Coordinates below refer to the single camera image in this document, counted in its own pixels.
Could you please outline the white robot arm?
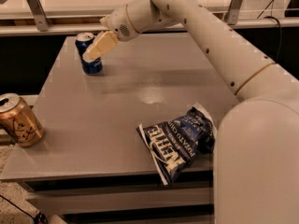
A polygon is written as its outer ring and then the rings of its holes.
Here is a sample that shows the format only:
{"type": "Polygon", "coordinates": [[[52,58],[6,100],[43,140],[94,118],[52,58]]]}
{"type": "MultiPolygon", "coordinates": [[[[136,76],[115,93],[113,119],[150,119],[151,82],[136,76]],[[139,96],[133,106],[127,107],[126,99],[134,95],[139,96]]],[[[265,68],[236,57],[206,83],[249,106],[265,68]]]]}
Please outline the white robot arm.
{"type": "Polygon", "coordinates": [[[197,0],[135,0],[101,22],[96,59],[170,21],[181,23],[239,103],[214,149],[215,224],[299,224],[299,81],[197,0]]]}

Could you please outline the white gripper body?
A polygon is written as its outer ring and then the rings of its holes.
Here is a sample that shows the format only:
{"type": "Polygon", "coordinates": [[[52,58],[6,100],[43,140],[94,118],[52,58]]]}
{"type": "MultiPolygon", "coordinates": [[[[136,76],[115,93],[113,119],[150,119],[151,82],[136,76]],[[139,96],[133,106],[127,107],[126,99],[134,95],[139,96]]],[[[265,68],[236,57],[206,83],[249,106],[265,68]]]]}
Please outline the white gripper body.
{"type": "Polygon", "coordinates": [[[130,22],[127,6],[114,9],[110,15],[100,20],[101,24],[113,32],[120,41],[126,42],[139,36],[130,22]]]}

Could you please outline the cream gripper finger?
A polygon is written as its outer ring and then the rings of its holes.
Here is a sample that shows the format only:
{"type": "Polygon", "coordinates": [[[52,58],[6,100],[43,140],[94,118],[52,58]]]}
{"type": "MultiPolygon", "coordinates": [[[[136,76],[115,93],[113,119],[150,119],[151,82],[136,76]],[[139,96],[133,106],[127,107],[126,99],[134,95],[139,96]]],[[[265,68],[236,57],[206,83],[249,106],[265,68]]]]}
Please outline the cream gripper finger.
{"type": "Polygon", "coordinates": [[[101,32],[99,33],[94,41],[86,51],[83,53],[82,58],[85,62],[90,63],[94,60],[101,58],[106,53],[112,51],[118,45],[117,36],[111,32],[101,32]]]}

